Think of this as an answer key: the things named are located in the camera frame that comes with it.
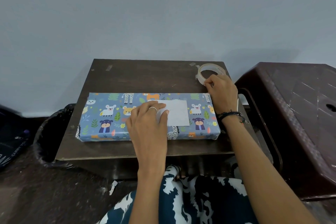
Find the dark wooden tabletop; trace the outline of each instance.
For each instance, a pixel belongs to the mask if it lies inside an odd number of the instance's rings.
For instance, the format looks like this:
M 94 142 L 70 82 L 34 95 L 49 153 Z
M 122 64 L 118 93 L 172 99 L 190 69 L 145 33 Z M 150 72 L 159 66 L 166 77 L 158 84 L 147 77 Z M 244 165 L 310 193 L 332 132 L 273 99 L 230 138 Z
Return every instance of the dark wooden tabletop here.
M 81 142 L 75 138 L 77 126 L 89 93 L 206 93 L 206 87 L 195 79 L 198 69 L 191 63 L 196 65 L 214 63 L 224 68 L 228 74 L 223 62 L 94 59 L 58 149 L 56 159 L 135 158 L 131 141 Z M 240 102 L 238 109 L 247 118 L 244 107 Z M 251 124 L 248 123 L 245 126 L 253 139 L 260 145 Z M 226 153 L 232 153 L 226 134 L 221 134 L 217 140 L 168 141 L 167 156 Z

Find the hand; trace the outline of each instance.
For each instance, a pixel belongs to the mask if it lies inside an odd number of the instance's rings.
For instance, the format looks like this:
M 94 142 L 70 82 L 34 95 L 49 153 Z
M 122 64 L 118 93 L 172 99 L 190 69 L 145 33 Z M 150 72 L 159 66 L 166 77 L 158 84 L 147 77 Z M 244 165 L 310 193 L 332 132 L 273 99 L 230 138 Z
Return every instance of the hand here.
M 126 120 L 127 130 L 139 162 L 138 176 L 158 175 L 163 177 L 167 155 L 167 120 L 169 111 L 163 112 L 160 123 L 156 121 L 156 110 L 166 104 L 149 101 L 131 111 Z
M 238 90 L 227 75 L 212 74 L 204 81 L 217 114 L 237 111 Z

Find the silver ring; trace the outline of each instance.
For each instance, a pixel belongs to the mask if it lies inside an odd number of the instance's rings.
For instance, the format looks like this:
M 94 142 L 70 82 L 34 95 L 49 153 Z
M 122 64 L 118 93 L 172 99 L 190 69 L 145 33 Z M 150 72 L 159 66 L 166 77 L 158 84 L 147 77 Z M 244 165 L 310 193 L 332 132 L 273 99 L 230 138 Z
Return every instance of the silver ring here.
M 156 110 L 156 113 L 158 113 L 158 110 L 155 107 L 153 107 L 153 106 L 149 107 L 149 109 L 151 109 L 151 108 L 154 108 Z

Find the forearm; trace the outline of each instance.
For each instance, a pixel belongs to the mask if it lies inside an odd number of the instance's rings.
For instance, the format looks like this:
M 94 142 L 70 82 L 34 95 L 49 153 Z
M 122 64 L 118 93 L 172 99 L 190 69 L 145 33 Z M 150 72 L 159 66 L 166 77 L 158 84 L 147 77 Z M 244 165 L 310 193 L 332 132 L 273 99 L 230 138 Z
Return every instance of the forearm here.
M 259 223 L 318 223 L 273 167 L 238 117 L 223 119 Z
M 163 173 L 144 174 L 138 172 L 138 185 L 133 203 L 130 224 L 159 222 L 159 192 Z

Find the person's left hand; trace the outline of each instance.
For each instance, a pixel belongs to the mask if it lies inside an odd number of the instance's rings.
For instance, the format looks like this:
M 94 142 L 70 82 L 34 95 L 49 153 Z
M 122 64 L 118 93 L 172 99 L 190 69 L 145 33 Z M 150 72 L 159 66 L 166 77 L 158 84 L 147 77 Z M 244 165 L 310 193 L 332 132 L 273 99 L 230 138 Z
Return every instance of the person's left hand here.
M 160 123 L 156 121 L 157 110 L 166 104 L 149 101 L 131 111 L 126 120 L 129 136 L 139 162 L 138 176 L 163 176 L 167 155 L 167 120 L 169 111 L 163 112 Z

